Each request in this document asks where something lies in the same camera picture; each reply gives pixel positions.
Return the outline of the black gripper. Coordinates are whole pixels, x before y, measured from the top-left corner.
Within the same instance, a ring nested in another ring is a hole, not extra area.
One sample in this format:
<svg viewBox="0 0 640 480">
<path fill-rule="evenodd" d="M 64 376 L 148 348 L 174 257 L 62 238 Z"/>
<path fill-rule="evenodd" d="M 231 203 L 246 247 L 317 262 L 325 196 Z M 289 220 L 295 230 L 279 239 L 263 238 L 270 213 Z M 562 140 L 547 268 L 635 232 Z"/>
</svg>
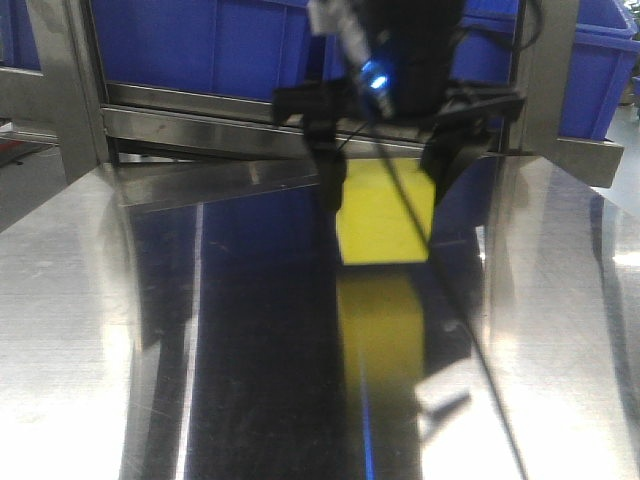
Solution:
<svg viewBox="0 0 640 480">
<path fill-rule="evenodd" d="M 309 1 L 313 34 L 335 39 L 345 72 L 273 92 L 272 121 L 302 118 L 303 138 L 315 164 L 320 196 L 339 211 L 347 163 L 336 122 L 437 125 L 420 168 L 438 205 L 462 173 L 485 155 L 493 118 L 517 117 L 525 97 L 510 86 L 457 79 L 452 72 L 463 44 L 484 37 L 510 54 L 519 46 L 466 15 L 464 1 Z"/>
</svg>

